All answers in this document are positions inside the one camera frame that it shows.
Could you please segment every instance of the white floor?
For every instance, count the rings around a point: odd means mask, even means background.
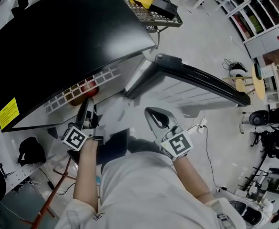
[[[223,69],[224,59],[234,59],[242,62],[247,68],[253,64],[241,38],[233,24],[225,17],[220,9],[214,11],[216,2],[207,0],[192,13],[189,8],[196,0],[171,0],[178,5],[178,13],[183,20],[180,28],[168,28],[162,32],[161,43],[157,53],[166,53],[180,57],[183,63],[189,64],[203,71],[206,71],[219,78],[228,77],[228,72]],[[208,153],[212,161],[215,182],[218,186],[225,185],[230,191],[235,191],[238,184],[243,184],[245,176],[253,171],[252,167],[257,166],[261,160],[261,146],[251,148],[250,143],[253,137],[249,133],[241,134],[239,123],[242,119],[242,112],[251,112],[255,109],[265,109],[262,102],[252,96],[253,105],[246,108],[229,108],[222,110],[201,111],[196,119],[182,119],[184,127],[191,127],[199,124],[206,116],[208,127]],[[145,104],[125,113],[123,119],[115,124],[117,131],[133,126],[137,131],[138,138],[153,141],[153,134],[143,117]],[[212,179],[211,168],[206,153],[206,137],[203,134],[193,132],[191,139],[194,144],[193,150],[188,154],[189,160],[196,167],[200,175],[207,182],[210,189],[215,185]],[[60,155],[44,165],[43,170],[50,180],[56,184],[60,176],[52,172],[52,169],[63,171],[67,163],[67,154],[64,149]],[[69,170],[71,176],[76,176],[76,166],[72,163]],[[41,193],[47,197],[49,188],[47,179],[42,172],[36,172],[32,179],[41,181]],[[65,191],[73,180],[66,179],[60,190]],[[54,211],[60,215],[67,203],[72,199],[73,187],[63,196],[56,196],[52,204]]]

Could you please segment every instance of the metal frame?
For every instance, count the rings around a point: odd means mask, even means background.
[[[176,14],[176,16],[172,20],[169,20],[168,18],[165,18],[162,15],[158,15],[156,12],[149,11],[144,7],[141,7],[136,4],[134,5],[131,4],[129,0],[124,0],[124,1],[144,26],[156,25],[156,26],[180,27],[183,24],[182,19],[178,14]]]
[[[204,71],[183,64],[180,58],[165,54],[158,54],[156,56],[155,63],[140,76],[125,93],[125,96],[134,99],[159,84],[165,76],[210,91],[235,102],[238,106],[250,105],[250,97],[247,94],[238,92],[229,84]]]

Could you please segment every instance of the white bookshelf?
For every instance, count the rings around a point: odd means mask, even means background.
[[[238,0],[239,4],[235,0],[230,1],[223,8],[227,17],[231,18],[239,29],[243,43],[279,28],[279,10],[272,0]]]

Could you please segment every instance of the white shelf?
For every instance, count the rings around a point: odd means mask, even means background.
[[[240,9],[244,8],[245,6],[248,5],[248,3],[250,3],[250,1],[252,0],[246,0],[245,2],[241,3],[240,5],[238,5],[233,11],[231,11],[230,14],[226,15],[227,17],[232,16],[234,13],[238,12]]]
[[[259,33],[259,34],[256,35],[256,36],[253,36],[253,37],[250,38],[250,39],[246,39],[246,40],[243,42],[243,44],[245,44],[245,43],[247,43],[247,42],[249,42],[249,41],[251,41],[251,40],[257,38],[258,36],[261,36],[261,35],[263,35],[263,34],[269,32],[269,31],[272,31],[273,29],[275,29],[275,28],[277,28],[277,27],[279,27],[279,24],[277,24],[277,25],[275,25],[275,26],[273,26],[273,27],[267,29],[266,31],[263,31],[262,33]]]
[[[256,13],[254,8],[250,4],[248,6],[253,11],[253,14],[256,16],[257,20],[259,21],[260,25],[262,26],[262,29],[265,31],[267,28],[264,26],[264,24],[263,24],[261,18],[259,17],[259,15]]]
[[[242,28],[240,27],[239,23],[236,21],[234,16],[231,16],[231,19],[233,20],[233,22],[236,24],[237,28],[239,29],[241,35],[243,36],[244,40],[247,40],[247,36],[245,35],[244,31],[242,30]]]
[[[243,18],[245,19],[245,21],[247,22],[248,26],[250,27],[250,29],[252,30],[253,34],[256,36],[257,32],[255,29],[255,26],[253,25],[252,21],[250,21],[249,17],[247,16],[247,14],[244,12],[243,9],[241,9],[239,11],[241,13],[241,15],[243,16]]]

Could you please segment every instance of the wire rack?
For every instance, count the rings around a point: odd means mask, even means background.
[[[145,9],[144,7],[138,4],[130,3],[130,0],[124,0],[125,3],[129,6],[129,8],[135,13],[137,18],[144,26],[171,26],[171,27],[180,27],[183,22],[178,14],[172,19],[169,20],[168,18]]]
[[[116,77],[120,76],[121,73],[118,68],[108,68],[102,72],[99,72],[92,77],[85,79],[76,85],[66,89],[64,92],[58,94],[51,100],[47,101],[44,104],[44,108],[46,109],[46,113],[50,114],[55,110],[61,108],[63,105],[68,102],[76,99],[77,97],[83,95],[84,93],[91,91],[92,89],[109,82]]]
[[[145,29],[149,32],[149,33],[154,33],[157,32],[157,26],[155,25],[146,25]]]

